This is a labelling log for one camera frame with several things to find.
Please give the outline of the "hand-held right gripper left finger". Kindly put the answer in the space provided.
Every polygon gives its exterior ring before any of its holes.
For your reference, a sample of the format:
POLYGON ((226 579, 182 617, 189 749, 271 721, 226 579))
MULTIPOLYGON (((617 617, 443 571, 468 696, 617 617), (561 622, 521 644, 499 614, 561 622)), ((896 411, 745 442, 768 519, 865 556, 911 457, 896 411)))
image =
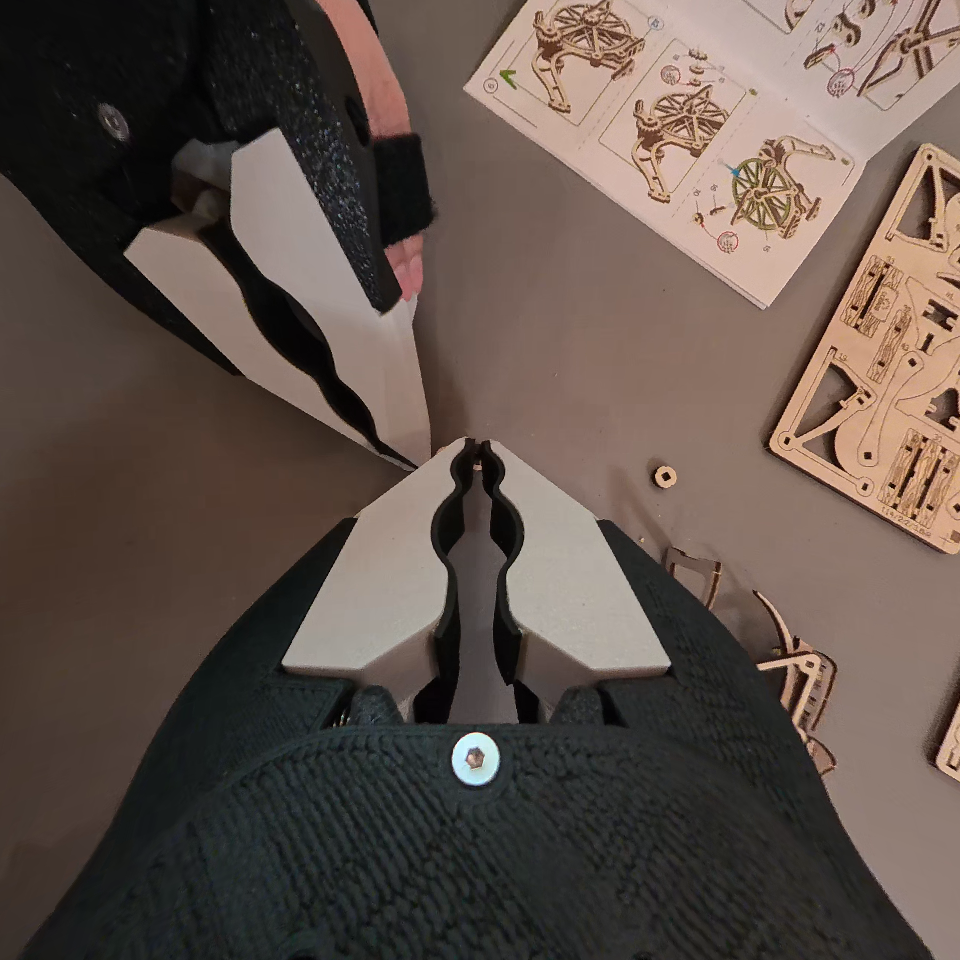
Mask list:
POLYGON ((447 721, 460 673, 461 621, 450 551, 478 444, 450 443, 354 518, 282 660, 292 674, 390 692, 411 721, 447 721))

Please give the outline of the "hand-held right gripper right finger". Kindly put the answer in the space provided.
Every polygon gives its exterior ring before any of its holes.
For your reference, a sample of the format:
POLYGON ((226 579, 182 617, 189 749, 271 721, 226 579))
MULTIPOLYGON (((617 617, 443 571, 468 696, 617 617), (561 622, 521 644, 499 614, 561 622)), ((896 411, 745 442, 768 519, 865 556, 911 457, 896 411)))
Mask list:
POLYGON ((519 718, 571 689, 659 678, 671 660, 598 518, 495 440, 480 451, 496 581, 496 663, 519 718))

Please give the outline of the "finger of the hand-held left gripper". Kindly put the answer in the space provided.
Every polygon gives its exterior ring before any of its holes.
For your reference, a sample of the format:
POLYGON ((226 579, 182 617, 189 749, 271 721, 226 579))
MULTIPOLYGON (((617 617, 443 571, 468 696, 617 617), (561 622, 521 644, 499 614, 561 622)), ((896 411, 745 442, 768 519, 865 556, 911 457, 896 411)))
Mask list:
POLYGON ((314 378, 274 349, 235 278, 181 216, 143 229, 126 259, 211 342, 239 374, 366 450, 375 444, 349 425, 314 378))
POLYGON ((400 299, 385 314, 372 306, 280 130, 234 152, 230 222, 259 272, 318 327, 338 381, 363 402, 375 438, 406 461, 428 461, 417 300, 400 299))

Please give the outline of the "partly assembled wooden model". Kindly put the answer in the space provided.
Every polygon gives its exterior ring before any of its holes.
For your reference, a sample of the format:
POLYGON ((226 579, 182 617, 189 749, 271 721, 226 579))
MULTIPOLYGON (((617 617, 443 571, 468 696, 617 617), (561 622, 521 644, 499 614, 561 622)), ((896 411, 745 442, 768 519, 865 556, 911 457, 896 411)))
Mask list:
MULTIPOLYGON (((723 563, 719 559, 696 558, 675 546, 668 546, 663 555, 668 574, 679 579, 679 570, 702 577, 705 587, 702 605, 714 608, 722 582, 723 563)), ((834 752, 818 738, 818 730, 831 701, 838 676, 836 662, 816 650, 789 630, 785 618, 760 591, 754 597, 771 618, 777 644, 771 655, 756 664, 758 671, 777 678, 777 698, 813 762, 824 779, 837 766, 834 752)))

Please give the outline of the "wooden parts sheet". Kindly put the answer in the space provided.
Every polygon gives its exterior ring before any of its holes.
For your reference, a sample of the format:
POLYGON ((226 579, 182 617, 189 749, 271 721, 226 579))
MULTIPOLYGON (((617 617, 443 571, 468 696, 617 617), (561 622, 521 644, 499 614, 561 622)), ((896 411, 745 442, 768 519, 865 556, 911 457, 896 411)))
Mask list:
POLYGON ((921 145, 768 449, 946 555, 959 549, 959 163, 921 145))
POLYGON ((941 744, 937 750, 934 766, 935 768, 956 784, 959 784, 959 724, 960 708, 959 702, 954 709, 948 724, 946 725, 941 744))

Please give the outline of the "person's left hand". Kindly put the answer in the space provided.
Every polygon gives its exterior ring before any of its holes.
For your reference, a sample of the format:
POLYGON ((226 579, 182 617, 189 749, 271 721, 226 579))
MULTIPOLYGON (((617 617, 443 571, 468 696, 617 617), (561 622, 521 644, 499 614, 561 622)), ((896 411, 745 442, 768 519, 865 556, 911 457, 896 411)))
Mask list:
POLYGON ((436 216, 423 141, 413 131, 406 98, 368 3, 318 5, 339 37, 362 97, 363 139, 373 150, 382 243, 402 298, 410 302, 424 287, 424 234, 436 216))

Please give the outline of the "white instruction booklet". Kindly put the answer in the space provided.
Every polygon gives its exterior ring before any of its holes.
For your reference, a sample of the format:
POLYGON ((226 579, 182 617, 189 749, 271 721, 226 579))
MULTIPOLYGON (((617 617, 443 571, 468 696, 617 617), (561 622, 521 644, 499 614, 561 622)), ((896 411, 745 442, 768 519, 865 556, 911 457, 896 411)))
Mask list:
POLYGON ((527 2, 464 92, 771 306, 958 86, 954 1, 527 2))

